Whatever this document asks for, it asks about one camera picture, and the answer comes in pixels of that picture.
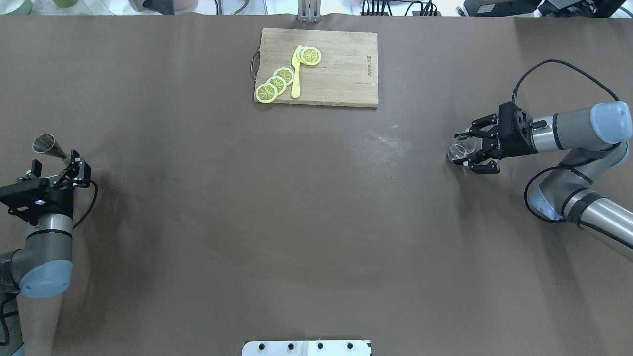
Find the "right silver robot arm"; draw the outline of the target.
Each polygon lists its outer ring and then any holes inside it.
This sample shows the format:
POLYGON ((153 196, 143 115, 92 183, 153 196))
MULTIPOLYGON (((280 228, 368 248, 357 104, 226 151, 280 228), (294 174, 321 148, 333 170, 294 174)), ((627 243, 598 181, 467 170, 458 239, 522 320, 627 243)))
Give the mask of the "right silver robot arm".
POLYGON ((504 158, 565 151, 561 162, 525 185, 525 207, 543 222, 590 232, 631 261, 631 211, 593 188, 608 169, 627 160, 631 137, 631 114, 622 101, 536 119, 509 102, 455 135, 447 156, 477 174, 497 174, 504 158))

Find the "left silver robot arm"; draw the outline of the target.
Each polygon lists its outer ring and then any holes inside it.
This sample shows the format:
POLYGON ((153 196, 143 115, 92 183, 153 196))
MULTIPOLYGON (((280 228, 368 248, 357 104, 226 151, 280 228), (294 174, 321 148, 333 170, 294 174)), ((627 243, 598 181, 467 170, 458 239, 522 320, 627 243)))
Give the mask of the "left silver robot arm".
POLYGON ((57 175, 43 177, 42 165, 1 189, 10 216, 27 223, 23 248, 1 255, 1 354, 23 356, 25 343, 17 297, 49 298, 66 291, 72 279, 73 191, 93 184, 91 169, 77 151, 57 175))

